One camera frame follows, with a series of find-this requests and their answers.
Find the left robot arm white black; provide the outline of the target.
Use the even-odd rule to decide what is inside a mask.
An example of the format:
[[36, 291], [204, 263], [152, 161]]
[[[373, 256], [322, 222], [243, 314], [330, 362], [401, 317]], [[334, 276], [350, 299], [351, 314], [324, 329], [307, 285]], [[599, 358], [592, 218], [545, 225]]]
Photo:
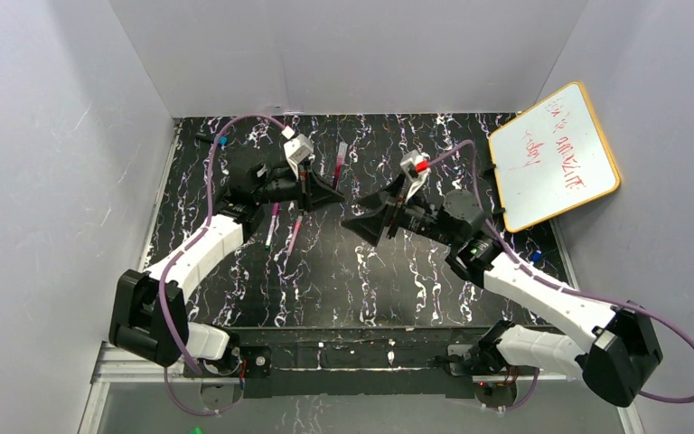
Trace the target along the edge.
[[185, 303], [191, 293], [257, 232], [265, 205], [293, 202], [312, 212], [344, 199], [309, 162], [260, 163], [232, 172], [194, 234], [154, 265], [121, 275], [109, 342], [163, 367], [184, 361], [198, 371], [199, 360], [219, 361], [230, 349], [230, 335], [188, 320]]

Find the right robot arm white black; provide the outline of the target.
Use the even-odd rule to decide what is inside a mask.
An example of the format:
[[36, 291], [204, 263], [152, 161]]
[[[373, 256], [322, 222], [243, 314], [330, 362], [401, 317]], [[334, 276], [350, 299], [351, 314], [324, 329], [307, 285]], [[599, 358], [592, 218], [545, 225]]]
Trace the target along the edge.
[[517, 302], [557, 328], [555, 334], [502, 320], [475, 346], [475, 365], [495, 371], [532, 366], [582, 380], [604, 401], [627, 407], [662, 360], [649, 317], [635, 306], [582, 297], [514, 259], [487, 233], [487, 215], [474, 193], [453, 190], [439, 205], [401, 195], [404, 177], [365, 196], [366, 212], [342, 222], [372, 246], [397, 230], [411, 231], [449, 249], [457, 277]]

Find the light pink pen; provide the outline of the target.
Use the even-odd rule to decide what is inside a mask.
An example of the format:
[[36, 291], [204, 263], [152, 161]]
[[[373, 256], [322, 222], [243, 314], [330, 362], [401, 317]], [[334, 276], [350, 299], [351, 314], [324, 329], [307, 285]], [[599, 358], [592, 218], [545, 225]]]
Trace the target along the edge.
[[295, 223], [294, 223], [292, 230], [291, 230], [291, 236], [290, 236], [289, 242], [287, 244], [287, 249], [286, 249], [286, 255], [287, 256], [290, 256], [294, 251], [296, 239], [297, 239], [297, 236], [300, 232], [303, 219], [304, 219], [304, 215], [300, 214], [297, 216], [297, 218], [295, 220]]

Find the red translucent pen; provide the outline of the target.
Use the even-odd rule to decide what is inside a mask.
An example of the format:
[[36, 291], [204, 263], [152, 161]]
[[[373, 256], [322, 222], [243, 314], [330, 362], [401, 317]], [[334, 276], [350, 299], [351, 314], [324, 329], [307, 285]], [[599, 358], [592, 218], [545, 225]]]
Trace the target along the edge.
[[345, 157], [347, 154], [347, 150], [348, 150], [348, 144], [345, 142], [341, 142], [338, 146], [336, 163], [335, 163], [334, 174], [333, 174], [332, 187], [334, 189], [336, 189], [338, 186], [339, 179], [341, 176], [341, 171], [342, 171], [342, 165], [344, 163], [344, 160], [345, 160]]

